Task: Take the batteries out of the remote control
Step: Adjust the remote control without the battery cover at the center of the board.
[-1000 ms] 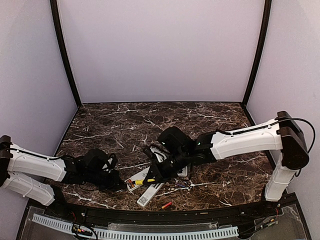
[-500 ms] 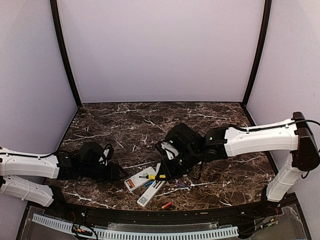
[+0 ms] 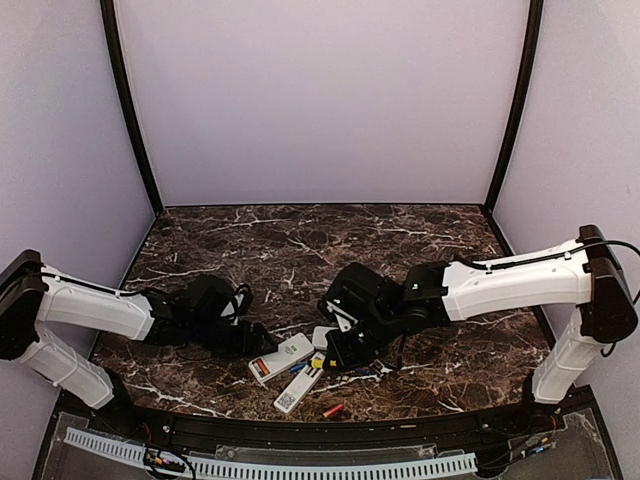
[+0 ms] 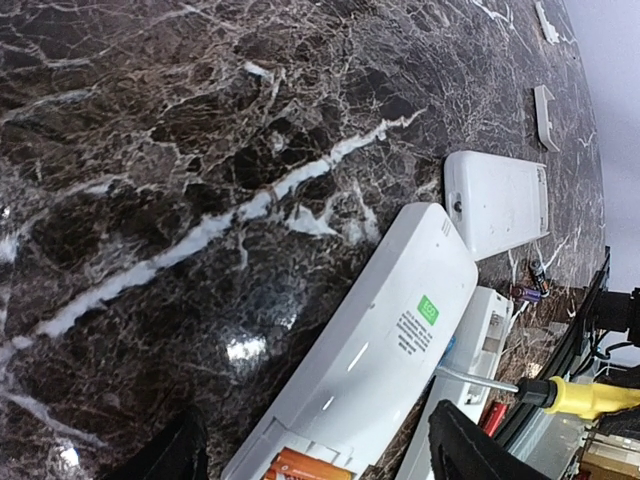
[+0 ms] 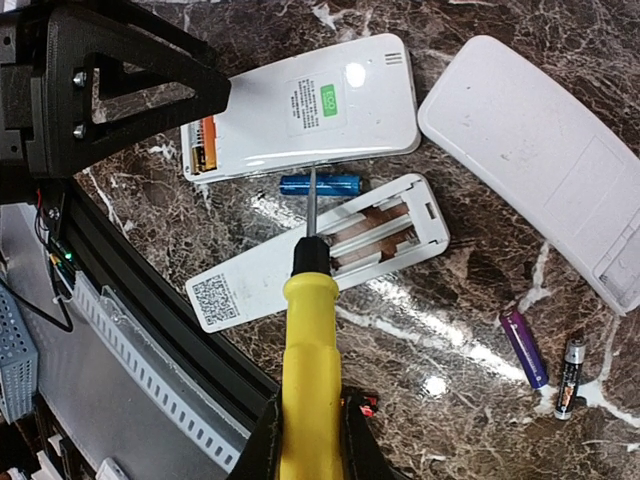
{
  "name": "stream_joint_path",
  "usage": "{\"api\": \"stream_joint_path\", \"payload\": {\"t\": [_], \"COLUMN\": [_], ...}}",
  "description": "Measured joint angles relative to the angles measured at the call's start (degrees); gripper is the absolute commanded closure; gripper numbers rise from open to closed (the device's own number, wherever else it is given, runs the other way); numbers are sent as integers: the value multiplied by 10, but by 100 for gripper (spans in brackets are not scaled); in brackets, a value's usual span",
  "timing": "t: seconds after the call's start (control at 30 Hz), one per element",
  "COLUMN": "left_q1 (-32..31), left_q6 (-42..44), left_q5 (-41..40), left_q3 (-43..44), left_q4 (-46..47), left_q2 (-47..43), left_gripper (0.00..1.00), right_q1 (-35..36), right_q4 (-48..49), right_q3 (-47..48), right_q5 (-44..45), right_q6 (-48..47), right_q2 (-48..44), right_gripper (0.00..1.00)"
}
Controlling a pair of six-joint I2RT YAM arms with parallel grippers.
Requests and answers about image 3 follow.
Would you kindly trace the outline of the white remote with buttons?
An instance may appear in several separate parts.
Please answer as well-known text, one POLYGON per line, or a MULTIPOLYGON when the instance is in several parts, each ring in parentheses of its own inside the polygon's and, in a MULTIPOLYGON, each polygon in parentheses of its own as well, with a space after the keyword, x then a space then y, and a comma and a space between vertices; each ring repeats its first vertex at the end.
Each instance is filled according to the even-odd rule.
POLYGON ((284 371, 290 369, 295 364, 308 359, 314 351, 315 348, 311 341, 303 333, 299 333, 281 342, 277 346, 277 350, 275 352, 262 355, 251 360, 248 363, 248 368, 255 379, 264 384, 284 371), (254 362, 257 359, 261 359, 270 370, 270 375, 265 379, 260 379, 257 375, 254 366, 254 362))

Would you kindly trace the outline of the white remote with label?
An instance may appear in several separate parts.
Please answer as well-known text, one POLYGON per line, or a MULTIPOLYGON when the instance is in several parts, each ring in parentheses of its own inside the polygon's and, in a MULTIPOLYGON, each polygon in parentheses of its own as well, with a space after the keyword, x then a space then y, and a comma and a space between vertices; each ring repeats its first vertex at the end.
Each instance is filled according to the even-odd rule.
POLYGON ((315 386, 324 373, 325 354, 316 352, 286 389, 276 398, 273 406, 281 413, 290 414, 315 386))

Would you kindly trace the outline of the red orange battery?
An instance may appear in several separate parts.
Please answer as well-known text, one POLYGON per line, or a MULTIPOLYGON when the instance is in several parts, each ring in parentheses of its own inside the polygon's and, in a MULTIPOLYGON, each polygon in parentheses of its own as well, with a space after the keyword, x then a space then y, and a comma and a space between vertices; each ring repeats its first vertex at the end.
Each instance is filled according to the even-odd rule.
POLYGON ((334 416, 336 416, 337 414, 341 413, 344 410, 344 404, 343 403, 339 403, 331 408, 329 408, 328 410, 326 410, 323 413, 323 417, 324 418, 332 418, 334 416))

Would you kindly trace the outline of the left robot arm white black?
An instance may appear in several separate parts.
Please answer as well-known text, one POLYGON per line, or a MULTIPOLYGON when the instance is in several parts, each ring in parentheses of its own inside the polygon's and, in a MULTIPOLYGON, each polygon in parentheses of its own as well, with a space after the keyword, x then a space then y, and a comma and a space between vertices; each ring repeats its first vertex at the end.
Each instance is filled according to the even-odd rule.
POLYGON ((1 273, 1 357, 17 361, 70 392, 120 436, 141 427, 115 374, 92 364, 49 329, 87 327, 152 346, 195 343, 215 356, 255 357, 277 344, 260 322, 246 320, 250 287, 202 274, 171 292, 125 291, 63 274, 39 252, 21 252, 1 273))

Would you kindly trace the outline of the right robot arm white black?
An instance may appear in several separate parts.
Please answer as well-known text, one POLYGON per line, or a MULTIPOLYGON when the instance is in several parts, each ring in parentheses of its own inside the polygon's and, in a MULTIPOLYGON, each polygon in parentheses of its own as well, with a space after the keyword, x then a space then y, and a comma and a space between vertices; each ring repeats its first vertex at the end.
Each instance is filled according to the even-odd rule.
POLYGON ((531 379, 526 399, 510 413, 521 434, 534 432, 569 388, 601 354, 638 327, 637 297, 622 266, 595 225, 575 240, 529 254, 473 262, 462 257, 412 267, 397 283, 352 263, 319 303, 329 318, 346 319, 346 331, 326 335, 327 353, 315 367, 348 371, 380 358, 398 338, 479 315, 551 304, 571 304, 570 320, 531 379))

